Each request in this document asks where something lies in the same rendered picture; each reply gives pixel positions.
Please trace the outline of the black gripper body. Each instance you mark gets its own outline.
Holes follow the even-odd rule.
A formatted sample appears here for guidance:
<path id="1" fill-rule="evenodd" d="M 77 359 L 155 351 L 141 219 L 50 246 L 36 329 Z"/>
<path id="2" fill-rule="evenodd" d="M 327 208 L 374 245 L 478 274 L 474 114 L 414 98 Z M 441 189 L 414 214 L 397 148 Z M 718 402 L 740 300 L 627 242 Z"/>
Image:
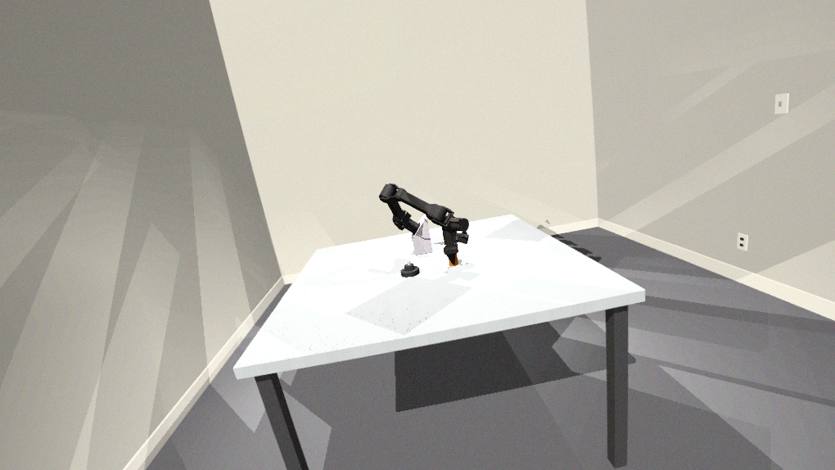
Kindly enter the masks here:
<path id="1" fill-rule="evenodd" d="M 442 231 L 442 232 L 443 232 L 443 237 L 444 237 L 444 244 L 447 245 L 447 246 L 444 247 L 444 254 L 448 255 L 448 254 L 458 253 L 458 246 L 455 245 L 455 243 L 457 243 L 457 241 L 456 242 L 454 241 L 454 234 L 456 234 L 456 231 L 451 230 L 451 231 Z"/>

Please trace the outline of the grey round pedestal with d-shaped shaft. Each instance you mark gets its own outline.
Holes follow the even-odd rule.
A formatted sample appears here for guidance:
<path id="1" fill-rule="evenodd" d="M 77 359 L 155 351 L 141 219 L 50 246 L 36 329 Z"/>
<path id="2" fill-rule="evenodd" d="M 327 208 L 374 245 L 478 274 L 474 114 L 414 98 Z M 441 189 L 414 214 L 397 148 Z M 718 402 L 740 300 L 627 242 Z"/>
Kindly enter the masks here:
<path id="1" fill-rule="evenodd" d="M 419 267 L 414 266 L 413 263 L 410 263 L 410 260 L 407 261 L 407 264 L 404 265 L 404 268 L 400 270 L 401 276 L 404 278 L 409 278 L 416 276 L 420 273 Z"/>

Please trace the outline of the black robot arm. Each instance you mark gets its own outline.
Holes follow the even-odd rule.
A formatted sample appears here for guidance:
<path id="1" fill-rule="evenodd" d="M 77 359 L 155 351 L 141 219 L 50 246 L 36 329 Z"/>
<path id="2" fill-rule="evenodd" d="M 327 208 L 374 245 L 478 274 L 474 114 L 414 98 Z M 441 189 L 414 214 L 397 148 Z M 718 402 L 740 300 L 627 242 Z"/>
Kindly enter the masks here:
<path id="1" fill-rule="evenodd" d="M 396 191 L 396 189 L 398 189 L 398 191 Z M 411 220 L 410 217 L 412 215 L 406 210 L 401 209 L 398 201 L 402 201 L 403 203 L 424 213 L 432 223 L 440 225 L 442 227 L 442 231 L 456 231 L 456 234 L 454 234 L 455 242 L 457 241 L 463 244 L 468 243 L 469 234 L 467 234 L 467 230 L 469 228 L 469 222 L 465 218 L 454 217 L 454 212 L 451 209 L 445 206 L 438 206 L 437 204 L 429 204 L 406 192 L 403 188 L 399 188 L 394 183 L 386 184 L 382 189 L 379 198 L 390 207 L 390 210 L 393 213 L 393 222 L 398 229 L 404 230 L 406 228 L 408 231 L 415 234 L 420 227 L 420 222 L 416 223 Z M 448 215 L 446 215 L 447 212 Z M 462 233 L 457 233 L 457 231 Z"/>

